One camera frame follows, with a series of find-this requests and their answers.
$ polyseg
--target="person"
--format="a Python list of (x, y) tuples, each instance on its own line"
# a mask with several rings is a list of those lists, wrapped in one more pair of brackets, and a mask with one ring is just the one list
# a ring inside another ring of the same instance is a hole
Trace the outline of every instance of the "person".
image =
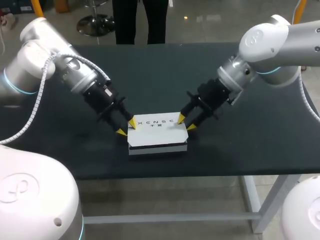
[[(169, 0), (143, 0), (148, 44), (164, 44)], [(135, 44), (138, 0), (112, 0), (116, 44)]]

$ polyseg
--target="white box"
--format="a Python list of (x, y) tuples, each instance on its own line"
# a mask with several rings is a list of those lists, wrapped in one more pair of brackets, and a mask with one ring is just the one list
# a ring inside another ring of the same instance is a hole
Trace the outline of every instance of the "white box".
[(129, 155), (187, 151), (188, 131), (178, 124), (179, 112), (135, 115), (128, 125)]

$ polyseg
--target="metal table frame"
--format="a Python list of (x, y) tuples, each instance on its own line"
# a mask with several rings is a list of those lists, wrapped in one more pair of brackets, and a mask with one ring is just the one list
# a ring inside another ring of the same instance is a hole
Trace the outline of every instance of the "metal table frame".
[(251, 220), (253, 233), (262, 234), (282, 206), (289, 191), (297, 184), (300, 176), (300, 174), (279, 175), (262, 205), (254, 177), (241, 176), (240, 180), (249, 212), (87, 216), (84, 217), (84, 224)]

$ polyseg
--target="chair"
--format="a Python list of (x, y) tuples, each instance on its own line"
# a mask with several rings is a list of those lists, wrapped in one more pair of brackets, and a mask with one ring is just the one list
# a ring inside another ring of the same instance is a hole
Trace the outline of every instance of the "chair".
[(91, 9), (92, 14), (82, 18), (76, 29), (79, 33), (90, 37), (101, 37), (115, 30), (114, 18), (105, 14), (97, 14), (97, 7), (108, 0), (84, 0), (84, 6)]

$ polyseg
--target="gray floor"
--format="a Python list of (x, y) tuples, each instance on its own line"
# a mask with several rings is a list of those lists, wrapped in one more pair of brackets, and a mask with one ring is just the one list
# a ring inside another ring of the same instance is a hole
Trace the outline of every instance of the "gray floor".
[[(251, 26), (273, 14), (291, 21), (296, 0), (173, 0), (167, 14), (167, 43), (236, 42)], [(72, 43), (78, 45), (114, 45), (114, 33), (100, 38), (86, 37), (76, 31), (77, 21), (90, 14), (75, 2), (72, 12), (45, 16)], [(100, 13), (111, 14), (110, 2)], [(18, 16), (18, 24), (5, 34), (6, 53), (0, 65), (11, 59), (20, 47), (19, 33), (35, 16)], [(309, 0), (303, 22), (320, 19), (320, 2)], [(137, 10), (136, 44), (146, 44), (148, 22), (144, 7)], [(304, 83), (317, 109), (320, 110), (320, 68), (303, 73)], [(263, 201), (277, 176), (256, 176)], [(182, 177), (80, 181), (79, 189), (85, 216), (156, 213), (206, 213), (245, 210), (237, 177)], [(253, 235), (248, 222), (179, 222), (88, 225), (88, 240), (282, 240), (279, 214), (263, 235)]]

